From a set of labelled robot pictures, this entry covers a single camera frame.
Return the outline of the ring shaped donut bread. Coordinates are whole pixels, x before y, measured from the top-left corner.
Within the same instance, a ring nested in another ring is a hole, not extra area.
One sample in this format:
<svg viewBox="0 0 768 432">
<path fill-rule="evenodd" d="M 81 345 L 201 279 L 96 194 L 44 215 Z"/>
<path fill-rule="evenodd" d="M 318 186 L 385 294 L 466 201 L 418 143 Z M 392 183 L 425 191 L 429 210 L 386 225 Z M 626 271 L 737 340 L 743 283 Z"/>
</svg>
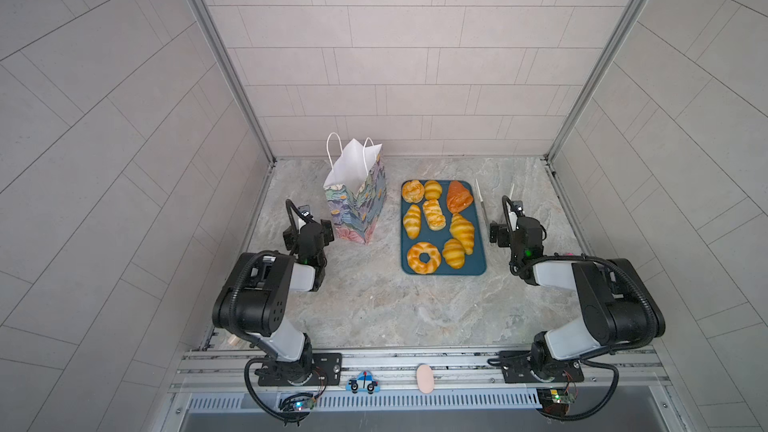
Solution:
<svg viewBox="0 0 768 432">
<path fill-rule="evenodd" d="M 430 275 L 435 273 L 442 263 L 442 255 L 438 248 L 429 242 L 414 244 L 406 254 L 408 267 L 416 274 Z"/>
</svg>

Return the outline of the small yellow striped bun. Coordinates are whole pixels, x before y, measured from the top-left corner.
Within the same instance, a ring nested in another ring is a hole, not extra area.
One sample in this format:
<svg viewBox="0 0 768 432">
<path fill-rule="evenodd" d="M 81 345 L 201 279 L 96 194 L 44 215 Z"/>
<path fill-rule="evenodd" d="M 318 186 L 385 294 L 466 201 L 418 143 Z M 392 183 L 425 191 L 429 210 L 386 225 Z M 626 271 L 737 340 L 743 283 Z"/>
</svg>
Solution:
<svg viewBox="0 0 768 432">
<path fill-rule="evenodd" d="M 442 196 L 443 188 L 438 181 L 429 180 L 424 184 L 424 199 L 439 200 Z"/>
</svg>

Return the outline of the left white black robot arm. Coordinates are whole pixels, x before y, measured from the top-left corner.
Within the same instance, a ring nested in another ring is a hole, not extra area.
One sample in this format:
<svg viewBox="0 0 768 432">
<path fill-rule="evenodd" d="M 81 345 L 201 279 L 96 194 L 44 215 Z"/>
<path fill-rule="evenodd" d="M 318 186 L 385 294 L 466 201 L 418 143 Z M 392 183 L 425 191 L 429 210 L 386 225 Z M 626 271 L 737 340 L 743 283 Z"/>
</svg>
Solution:
<svg viewBox="0 0 768 432">
<path fill-rule="evenodd" d="M 263 380 L 302 385 L 314 374 L 311 339 L 285 317 L 291 291 L 316 292 L 325 278 L 325 248 L 334 241 L 332 223 L 315 219 L 307 206 L 285 201 L 290 225 L 287 251 L 244 252 L 237 259 L 212 309 L 213 326 L 253 345 L 266 357 Z"/>
</svg>

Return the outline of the aluminium rail frame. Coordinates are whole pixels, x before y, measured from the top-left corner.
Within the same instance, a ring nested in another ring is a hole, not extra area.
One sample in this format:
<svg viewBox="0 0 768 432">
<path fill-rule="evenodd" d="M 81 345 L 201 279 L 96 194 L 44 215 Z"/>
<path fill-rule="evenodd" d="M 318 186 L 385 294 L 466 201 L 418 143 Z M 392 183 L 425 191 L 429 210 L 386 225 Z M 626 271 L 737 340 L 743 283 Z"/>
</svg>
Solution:
<svg viewBox="0 0 768 432">
<path fill-rule="evenodd" d="M 577 394 L 569 412 L 576 414 L 597 405 L 591 393 L 603 396 L 615 385 L 611 402 L 599 413 L 629 415 L 649 406 L 651 418 L 668 431 L 692 431 L 694 425 L 684 410 L 672 380 L 653 346 L 618 352 L 599 358 L 598 367 L 582 365 L 581 383 L 507 384 L 499 367 L 488 364 L 501 351 L 522 351 L 512 346 L 447 348 L 347 348 L 322 349 L 317 353 L 343 356 L 337 386 L 260 387 L 253 374 L 264 365 L 265 355 L 252 349 L 187 352 L 172 377 L 168 393 L 151 431 L 179 431 L 184 420 L 194 413 L 252 413 L 260 409 L 252 401 L 244 373 L 249 371 L 253 389 L 268 407 L 277 411 L 282 399 L 299 392 L 320 396 L 313 413 L 322 412 L 406 412 L 424 410 L 513 410 L 541 409 L 536 390 L 566 388 Z M 417 388 L 416 369 L 428 364 L 434 372 L 435 389 L 423 394 Z M 346 390 L 349 379 L 370 371 L 380 391 L 352 394 Z"/>
</svg>

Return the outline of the blue toy car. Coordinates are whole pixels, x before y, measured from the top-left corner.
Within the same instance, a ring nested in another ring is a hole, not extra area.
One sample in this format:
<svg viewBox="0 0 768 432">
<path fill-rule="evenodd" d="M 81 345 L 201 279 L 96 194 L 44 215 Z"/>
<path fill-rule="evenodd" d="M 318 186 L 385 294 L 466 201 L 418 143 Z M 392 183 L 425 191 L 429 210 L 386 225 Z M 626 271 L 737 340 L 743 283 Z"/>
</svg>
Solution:
<svg viewBox="0 0 768 432">
<path fill-rule="evenodd" d="M 370 371 L 362 371 L 356 377 L 348 380 L 346 390 L 352 394 L 366 392 L 369 395 L 380 391 L 379 382 Z"/>
</svg>

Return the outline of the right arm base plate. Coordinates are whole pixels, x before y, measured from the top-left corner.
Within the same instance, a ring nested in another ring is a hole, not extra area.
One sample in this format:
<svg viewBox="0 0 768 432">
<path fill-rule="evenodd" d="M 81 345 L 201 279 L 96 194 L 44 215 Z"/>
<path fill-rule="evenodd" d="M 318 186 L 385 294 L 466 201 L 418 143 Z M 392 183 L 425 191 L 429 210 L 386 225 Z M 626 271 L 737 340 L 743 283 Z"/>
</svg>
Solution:
<svg viewBox="0 0 768 432">
<path fill-rule="evenodd" d="M 501 369 L 507 384 L 522 383 L 581 383 L 584 373 L 578 360 L 559 361 L 547 354 L 536 357 L 526 351 L 501 351 L 488 360 Z"/>
</svg>

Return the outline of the middle braided bread roll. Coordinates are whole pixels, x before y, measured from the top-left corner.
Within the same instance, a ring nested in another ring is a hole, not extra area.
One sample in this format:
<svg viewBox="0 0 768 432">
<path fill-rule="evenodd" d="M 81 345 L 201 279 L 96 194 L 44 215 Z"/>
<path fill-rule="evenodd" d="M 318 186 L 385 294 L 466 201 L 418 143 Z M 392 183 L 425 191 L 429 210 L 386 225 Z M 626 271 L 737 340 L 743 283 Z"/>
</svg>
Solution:
<svg viewBox="0 0 768 432">
<path fill-rule="evenodd" d="M 446 217 L 443 214 L 438 199 L 425 200 L 422 205 L 422 210 L 430 230 L 439 231 L 446 226 Z"/>
</svg>

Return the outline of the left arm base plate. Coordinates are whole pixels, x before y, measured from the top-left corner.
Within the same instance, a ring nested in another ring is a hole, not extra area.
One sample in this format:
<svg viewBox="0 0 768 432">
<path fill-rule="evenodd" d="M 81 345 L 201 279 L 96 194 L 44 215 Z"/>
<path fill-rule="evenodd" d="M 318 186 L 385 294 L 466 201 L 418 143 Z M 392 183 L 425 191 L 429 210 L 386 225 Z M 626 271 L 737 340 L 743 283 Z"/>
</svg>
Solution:
<svg viewBox="0 0 768 432">
<path fill-rule="evenodd" d="M 312 353 L 295 362 L 266 362 L 253 372 L 260 387 L 337 386 L 343 356 L 340 353 Z"/>
</svg>

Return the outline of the circuit board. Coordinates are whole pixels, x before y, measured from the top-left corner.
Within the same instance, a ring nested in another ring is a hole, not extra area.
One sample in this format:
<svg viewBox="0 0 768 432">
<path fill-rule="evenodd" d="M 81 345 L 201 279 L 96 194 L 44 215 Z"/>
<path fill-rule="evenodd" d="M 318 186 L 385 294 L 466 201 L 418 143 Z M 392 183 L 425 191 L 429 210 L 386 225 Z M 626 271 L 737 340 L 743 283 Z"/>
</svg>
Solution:
<svg viewBox="0 0 768 432">
<path fill-rule="evenodd" d="M 577 398 L 576 393 L 566 388 L 539 388 L 536 392 L 541 405 L 539 412 L 555 417 L 567 416 Z"/>
<path fill-rule="evenodd" d="M 318 397 L 310 393 L 298 393 L 282 399 L 279 405 L 283 413 L 310 412 L 317 404 Z"/>
</svg>

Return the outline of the small bottom striped croissant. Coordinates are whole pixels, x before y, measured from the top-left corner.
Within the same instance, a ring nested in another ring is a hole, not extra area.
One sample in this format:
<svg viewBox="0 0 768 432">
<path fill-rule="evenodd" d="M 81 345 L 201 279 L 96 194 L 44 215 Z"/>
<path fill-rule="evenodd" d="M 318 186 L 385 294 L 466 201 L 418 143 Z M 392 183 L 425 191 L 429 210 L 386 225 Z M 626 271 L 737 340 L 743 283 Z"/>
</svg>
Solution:
<svg viewBox="0 0 768 432">
<path fill-rule="evenodd" d="M 442 250 L 443 261 L 452 269 L 458 270 L 466 263 L 466 252 L 461 242 L 455 238 L 449 239 Z"/>
</svg>

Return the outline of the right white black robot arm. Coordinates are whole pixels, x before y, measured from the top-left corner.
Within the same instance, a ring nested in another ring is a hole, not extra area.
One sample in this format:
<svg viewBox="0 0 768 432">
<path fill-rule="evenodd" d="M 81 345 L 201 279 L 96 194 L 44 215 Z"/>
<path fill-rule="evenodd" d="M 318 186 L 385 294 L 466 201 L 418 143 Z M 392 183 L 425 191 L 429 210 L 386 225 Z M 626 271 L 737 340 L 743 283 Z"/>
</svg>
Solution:
<svg viewBox="0 0 768 432">
<path fill-rule="evenodd" d="M 590 359 L 641 348 L 666 330 L 664 316 L 626 259 L 586 254 L 544 253 L 547 231 L 525 214 L 523 203 L 502 197 L 505 222 L 489 226 L 489 239 L 510 250 L 509 269 L 526 284 L 573 291 L 579 316 L 556 329 L 542 331 L 525 351 L 501 351 L 488 364 L 504 371 L 510 383 L 569 378 L 569 368 Z"/>
</svg>

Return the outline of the right circuit board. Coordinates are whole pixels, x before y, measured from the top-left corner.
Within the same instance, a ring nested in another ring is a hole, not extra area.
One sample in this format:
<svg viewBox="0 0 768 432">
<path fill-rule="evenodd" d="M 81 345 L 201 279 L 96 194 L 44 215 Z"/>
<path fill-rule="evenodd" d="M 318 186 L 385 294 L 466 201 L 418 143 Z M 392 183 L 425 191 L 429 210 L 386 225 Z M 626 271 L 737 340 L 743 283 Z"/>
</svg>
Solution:
<svg viewBox="0 0 768 432">
<path fill-rule="evenodd" d="M 539 388 L 536 392 L 541 405 L 539 412 L 555 417 L 567 416 L 577 398 L 576 393 L 566 388 Z"/>
</svg>

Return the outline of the metal tongs with white tips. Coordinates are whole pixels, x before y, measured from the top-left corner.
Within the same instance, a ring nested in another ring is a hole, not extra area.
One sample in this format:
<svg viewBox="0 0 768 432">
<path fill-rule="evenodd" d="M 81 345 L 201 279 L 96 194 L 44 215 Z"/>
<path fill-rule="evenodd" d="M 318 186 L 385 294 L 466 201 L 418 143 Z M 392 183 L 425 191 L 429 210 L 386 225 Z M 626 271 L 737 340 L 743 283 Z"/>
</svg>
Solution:
<svg viewBox="0 0 768 432">
<path fill-rule="evenodd" d="M 488 239 L 490 242 L 494 243 L 497 240 L 498 235 L 498 229 L 499 224 L 495 221 L 492 221 L 488 217 L 487 207 L 486 207 L 486 201 L 483 198 L 482 195 L 482 189 L 480 187 L 479 181 L 475 180 L 475 192 L 476 192 L 476 199 L 478 203 L 480 204 L 483 219 L 485 221 L 485 224 L 488 229 Z M 503 217 L 505 219 L 505 222 L 503 224 L 503 228 L 509 232 L 509 231 L 515 231 L 516 230 L 516 224 L 517 219 L 515 215 L 516 207 L 514 205 L 514 201 L 507 197 L 506 199 L 502 200 L 502 207 L 507 206 L 508 209 L 503 212 Z"/>
</svg>

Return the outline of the floral paper gift bag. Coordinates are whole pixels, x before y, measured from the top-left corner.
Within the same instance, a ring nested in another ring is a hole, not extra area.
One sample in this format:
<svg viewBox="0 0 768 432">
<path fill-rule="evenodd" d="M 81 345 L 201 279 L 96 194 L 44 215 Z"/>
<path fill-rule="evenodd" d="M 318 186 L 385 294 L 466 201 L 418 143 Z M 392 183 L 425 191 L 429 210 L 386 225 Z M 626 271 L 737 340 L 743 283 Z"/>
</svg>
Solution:
<svg viewBox="0 0 768 432">
<path fill-rule="evenodd" d="M 367 137 L 351 139 L 345 146 L 331 132 L 326 154 L 331 171 L 323 184 L 334 232 L 348 241 L 368 244 L 387 198 L 382 144 Z"/>
</svg>

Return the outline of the pink oval eraser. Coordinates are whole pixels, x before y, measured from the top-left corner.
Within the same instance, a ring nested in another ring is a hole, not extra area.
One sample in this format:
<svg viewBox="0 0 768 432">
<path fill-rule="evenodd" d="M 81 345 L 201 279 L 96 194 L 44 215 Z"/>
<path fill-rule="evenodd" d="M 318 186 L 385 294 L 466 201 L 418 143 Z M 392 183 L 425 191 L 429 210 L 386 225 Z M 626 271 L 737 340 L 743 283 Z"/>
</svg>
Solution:
<svg viewBox="0 0 768 432">
<path fill-rule="evenodd" d="M 420 364 L 416 369 L 416 383 L 423 394 L 431 394 L 435 389 L 433 369 L 428 364 Z"/>
</svg>

